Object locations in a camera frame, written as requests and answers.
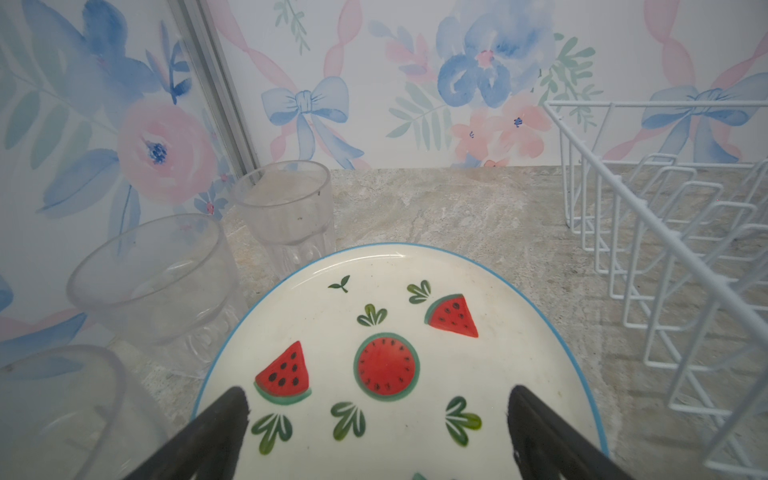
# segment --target drinking glass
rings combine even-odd
[[[0,369],[0,478],[118,480],[172,433],[120,360],[66,346]]]
[[[240,178],[234,199],[281,280],[336,250],[331,176],[324,165],[269,164]]]
[[[161,365],[198,378],[247,311],[224,231],[203,214],[109,240],[74,270],[67,297]]]

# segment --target ceramic plate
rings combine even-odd
[[[527,298],[454,253],[385,243],[334,253],[265,295],[195,414],[245,390],[240,480],[519,478],[506,418],[519,383],[606,452],[581,370]]]

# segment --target blue plate rim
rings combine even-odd
[[[470,263],[473,263],[486,272],[490,273],[491,275],[495,276],[502,282],[504,282],[509,288],[513,289],[519,296],[523,297],[526,302],[528,302],[528,305],[533,307],[533,310],[536,310],[536,313],[541,317],[542,320],[549,326],[549,329],[554,333],[554,337],[558,339],[558,342],[560,342],[560,345],[563,347],[563,350],[565,350],[565,353],[568,355],[568,358],[571,359],[571,363],[574,366],[574,369],[576,370],[576,373],[578,374],[579,380],[581,380],[581,386],[584,387],[584,393],[587,395],[587,400],[589,401],[589,406],[592,410],[592,415],[594,417],[594,424],[595,427],[598,430],[598,438],[600,439],[600,449],[603,451],[605,456],[610,456],[610,452],[608,451],[608,441],[605,436],[605,430],[603,428],[603,421],[600,417],[600,411],[598,410],[598,404],[594,401],[594,396],[592,395],[592,391],[589,388],[589,383],[587,382],[587,377],[584,376],[584,373],[581,371],[581,367],[579,367],[578,362],[576,361],[576,357],[574,356],[573,352],[570,348],[568,348],[568,344],[563,340],[563,337],[560,336],[560,333],[555,329],[554,325],[549,321],[549,319],[546,317],[545,314],[541,312],[541,310],[538,309],[538,307],[530,301],[528,297],[523,294],[516,286],[509,283],[504,277],[499,275],[498,273],[494,272],[493,270],[489,269],[482,263],[475,262],[471,258],[464,257],[463,255],[459,255],[458,253],[445,250],[439,247],[432,247],[431,245],[422,245],[420,243],[408,243],[408,242],[381,242],[381,243],[368,243],[366,245],[358,245],[356,247],[350,247],[346,248],[344,250],[339,250],[337,252],[333,252],[330,255],[326,255],[323,258],[320,258],[318,260],[315,260],[312,263],[308,263],[307,265],[299,268],[297,271],[291,273],[289,276],[287,276],[285,279],[278,282],[277,285],[273,286],[269,292],[265,293],[264,296],[262,296],[258,302],[256,302],[252,307],[250,307],[250,310],[246,312],[246,314],[243,316],[242,319],[240,319],[240,323],[237,324],[234,330],[232,330],[232,333],[227,337],[227,339],[224,341],[224,344],[221,346],[221,349],[219,350],[219,353],[216,354],[216,358],[214,359],[214,362],[210,364],[210,368],[208,369],[208,374],[205,375],[205,380],[203,381],[203,385],[200,386],[200,391],[197,394],[197,399],[194,403],[194,408],[192,408],[192,416],[190,417],[190,421],[194,419],[197,416],[197,409],[200,407],[200,400],[203,398],[203,392],[205,392],[205,387],[208,385],[208,379],[210,378],[210,374],[213,372],[214,367],[216,366],[216,363],[219,361],[219,357],[221,356],[221,353],[224,351],[224,349],[227,348],[227,344],[230,342],[234,334],[237,332],[237,329],[240,328],[240,325],[243,324],[243,321],[250,315],[251,312],[253,312],[253,309],[255,309],[257,306],[259,306],[259,303],[262,302],[265,298],[267,298],[278,286],[282,285],[286,280],[291,278],[292,276],[296,275],[297,273],[311,267],[315,263],[325,260],[326,258],[333,257],[335,255],[338,255],[340,253],[349,252],[350,250],[357,250],[359,248],[367,248],[367,247],[380,247],[380,246],[387,246],[387,245],[408,245],[410,247],[422,247],[422,248],[428,248],[430,250],[437,250],[439,252],[448,253],[450,255],[453,255],[454,257],[461,258],[463,260],[467,260]]]

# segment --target marble countertop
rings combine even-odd
[[[520,289],[574,353],[611,457],[636,478],[719,478],[698,463],[699,432],[664,407],[665,379],[638,359],[644,333],[620,323],[605,278],[564,224],[558,167],[333,171],[336,248],[423,243],[471,258]],[[233,208],[223,219],[247,302],[277,282]],[[202,381],[169,373],[125,342],[111,348],[179,429]]]

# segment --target floral wallpaper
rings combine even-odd
[[[547,100],[768,96],[768,9],[754,0],[208,4],[262,163],[559,164]],[[697,84],[698,71],[713,83]],[[605,109],[558,112],[591,141]],[[635,109],[601,153],[755,161],[767,122],[756,109]]]
[[[0,6],[0,365],[110,338],[64,295],[107,239],[174,212],[221,219],[234,175],[198,82],[164,4]]]

